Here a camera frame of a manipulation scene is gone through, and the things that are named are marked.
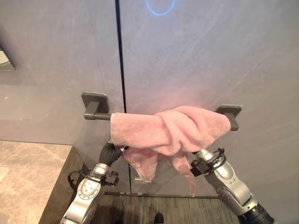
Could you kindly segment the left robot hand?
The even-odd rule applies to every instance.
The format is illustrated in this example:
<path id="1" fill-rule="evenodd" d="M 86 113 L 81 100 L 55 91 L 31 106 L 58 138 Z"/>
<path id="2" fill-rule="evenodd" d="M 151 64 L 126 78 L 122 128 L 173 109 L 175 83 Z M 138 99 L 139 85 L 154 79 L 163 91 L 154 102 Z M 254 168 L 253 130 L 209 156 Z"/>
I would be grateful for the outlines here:
<path id="1" fill-rule="evenodd" d="M 128 146 L 115 146 L 113 143 L 106 143 L 101 150 L 99 163 L 111 166 L 125 152 Z"/>

